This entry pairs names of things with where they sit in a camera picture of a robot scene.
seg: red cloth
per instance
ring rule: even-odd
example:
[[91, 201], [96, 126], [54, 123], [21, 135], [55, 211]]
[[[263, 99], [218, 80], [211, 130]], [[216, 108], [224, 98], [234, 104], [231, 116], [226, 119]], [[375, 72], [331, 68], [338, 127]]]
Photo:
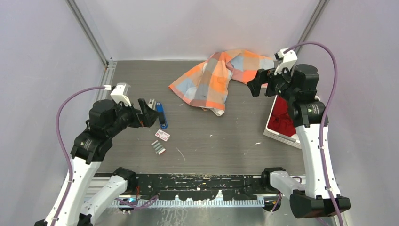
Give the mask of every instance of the red cloth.
[[290, 137], [294, 135], [296, 131], [287, 109], [287, 102], [283, 98], [277, 96], [267, 128]]

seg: towel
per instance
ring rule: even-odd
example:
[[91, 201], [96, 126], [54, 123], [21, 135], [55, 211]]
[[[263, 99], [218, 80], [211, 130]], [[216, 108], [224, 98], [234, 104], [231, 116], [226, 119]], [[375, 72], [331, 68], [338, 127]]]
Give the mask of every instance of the towel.
[[274, 67], [272, 59], [245, 49], [214, 53], [174, 81], [169, 88], [184, 102], [223, 115], [230, 79], [246, 84], [258, 69]]

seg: robotic arm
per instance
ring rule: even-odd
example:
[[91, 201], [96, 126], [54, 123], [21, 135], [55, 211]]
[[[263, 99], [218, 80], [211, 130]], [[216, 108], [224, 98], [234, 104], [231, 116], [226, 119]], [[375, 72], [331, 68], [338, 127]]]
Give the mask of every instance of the robotic arm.
[[[151, 109], [144, 99], [138, 99], [141, 111], [133, 107], [126, 96], [129, 87], [126, 83], [118, 83], [111, 92], [113, 100], [99, 100], [93, 104], [86, 129], [73, 143], [73, 180], [64, 181], [50, 213], [35, 226], [91, 226], [113, 199], [136, 188], [135, 172], [118, 168], [108, 184], [82, 206], [90, 181], [112, 147], [112, 138], [127, 127], [151, 127], [158, 118], [159, 113]], [[69, 183], [68, 198], [63, 200]], [[57, 219], [53, 219], [61, 203], [61, 211]]]
[[[306, 185], [291, 178], [283, 168], [265, 168], [262, 182], [264, 186], [277, 189], [288, 197], [293, 215], [297, 218], [333, 216], [336, 211], [329, 192], [332, 192], [340, 211], [348, 210], [351, 204], [349, 198], [341, 196], [336, 184], [327, 139], [321, 151], [324, 151], [330, 178], [325, 178], [323, 174], [319, 130], [320, 126], [324, 126], [323, 137], [327, 138], [328, 120], [326, 118], [324, 125], [320, 124], [325, 105], [315, 99], [318, 70], [311, 65], [297, 65], [291, 76], [297, 57], [293, 50], [284, 53], [286, 50], [281, 49], [275, 54], [276, 59], [282, 61], [277, 68], [259, 69], [247, 85], [252, 96], [257, 97], [261, 85], [267, 83], [265, 96], [279, 95], [287, 101], [288, 115], [302, 145]], [[330, 189], [327, 189], [326, 180], [329, 180]]]

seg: white wall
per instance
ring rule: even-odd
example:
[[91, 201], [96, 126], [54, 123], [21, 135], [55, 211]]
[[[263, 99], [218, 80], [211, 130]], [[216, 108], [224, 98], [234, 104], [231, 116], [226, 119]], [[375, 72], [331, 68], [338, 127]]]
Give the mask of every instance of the white wall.
[[[329, 143], [342, 195], [351, 199], [351, 225], [398, 224], [398, 9], [393, 0], [330, 1], [309, 37], [338, 61]], [[304, 47], [299, 59], [319, 69], [326, 100], [333, 78], [328, 55]]]
[[[97, 86], [104, 66], [64, 0], [0, 3], [0, 225], [29, 226], [49, 213], [66, 175], [55, 132], [60, 104]], [[63, 111], [67, 150], [96, 92]]]
[[79, 0], [79, 7], [114, 60], [154, 60], [206, 59], [232, 48], [271, 57], [296, 44], [317, 3]]

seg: plaid cloth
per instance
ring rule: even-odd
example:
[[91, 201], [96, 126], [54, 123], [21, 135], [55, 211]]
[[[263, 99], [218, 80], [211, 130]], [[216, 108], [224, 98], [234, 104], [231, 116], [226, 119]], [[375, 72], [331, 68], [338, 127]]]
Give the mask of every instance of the plaid cloth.
[[217, 52], [186, 72], [169, 88], [189, 105], [210, 109], [221, 116], [230, 79], [246, 84], [255, 77], [258, 69], [273, 67], [272, 59], [248, 50]]

